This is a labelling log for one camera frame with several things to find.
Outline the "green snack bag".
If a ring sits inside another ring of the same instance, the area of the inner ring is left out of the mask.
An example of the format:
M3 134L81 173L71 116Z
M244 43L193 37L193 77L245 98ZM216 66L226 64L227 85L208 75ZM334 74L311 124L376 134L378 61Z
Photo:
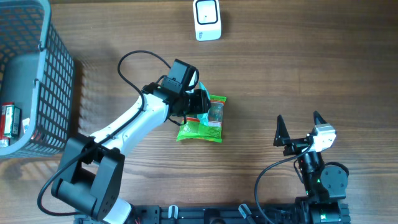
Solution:
M184 139L203 139L221 143L223 108L226 100L226 96L210 95L211 108L207 114L208 123L203 124L198 119L198 115L188 116L187 123L180 127L177 141Z

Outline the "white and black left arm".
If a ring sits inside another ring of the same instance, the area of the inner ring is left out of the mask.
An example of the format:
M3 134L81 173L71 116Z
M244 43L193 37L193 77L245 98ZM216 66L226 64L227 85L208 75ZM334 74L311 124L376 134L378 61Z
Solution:
M186 119L207 113L206 90L176 91L164 84L146 85L135 104L91 136L77 134L67 141L51 194L85 215L104 223L127 223L133 206L119 197L126 156L153 129L171 116Z

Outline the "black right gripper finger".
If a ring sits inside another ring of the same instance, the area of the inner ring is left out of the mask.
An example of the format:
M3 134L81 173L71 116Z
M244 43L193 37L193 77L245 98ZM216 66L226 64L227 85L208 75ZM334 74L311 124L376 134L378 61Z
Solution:
M327 124L327 122L322 118L321 114L318 111L313 112L313 120L315 125Z
M288 144L290 144L290 136L287 131L284 119L280 114L277 117L277 128L275 132L273 146L286 146Z

